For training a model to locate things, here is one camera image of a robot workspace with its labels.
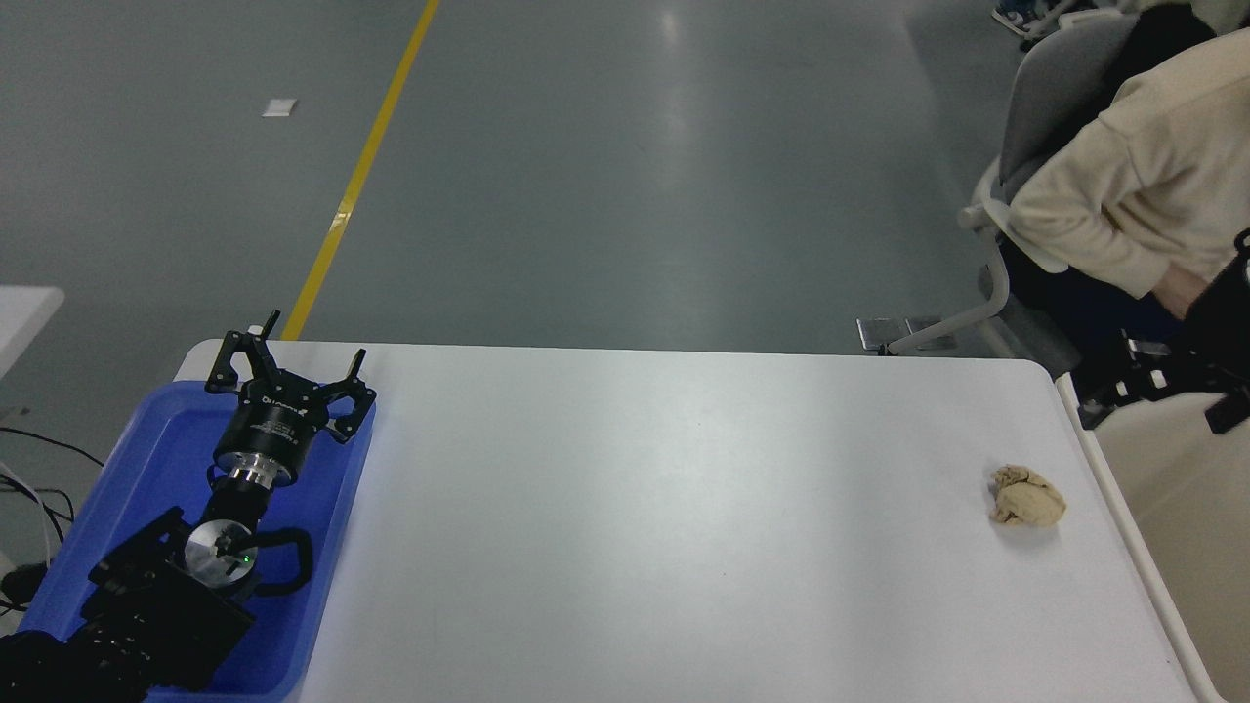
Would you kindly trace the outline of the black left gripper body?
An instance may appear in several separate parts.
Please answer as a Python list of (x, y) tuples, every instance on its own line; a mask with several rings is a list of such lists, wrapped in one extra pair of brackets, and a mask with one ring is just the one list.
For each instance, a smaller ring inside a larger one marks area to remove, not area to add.
[(318, 383), (295, 377), (252, 379), (238, 389), (238, 408), (212, 455), (216, 467), (232, 469), (245, 455), (260, 455), (284, 472), (302, 472), (312, 440), (329, 419)]

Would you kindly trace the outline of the person's hand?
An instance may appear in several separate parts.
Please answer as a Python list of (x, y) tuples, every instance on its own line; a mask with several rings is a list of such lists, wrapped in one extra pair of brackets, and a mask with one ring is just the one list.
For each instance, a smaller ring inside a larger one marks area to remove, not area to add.
[(1206, 291), (1209, 281), (1182, 266), (1170, 264), (1155, 286), (1152, 296), (1171, 316), (1184, 321), (1192, 304)]

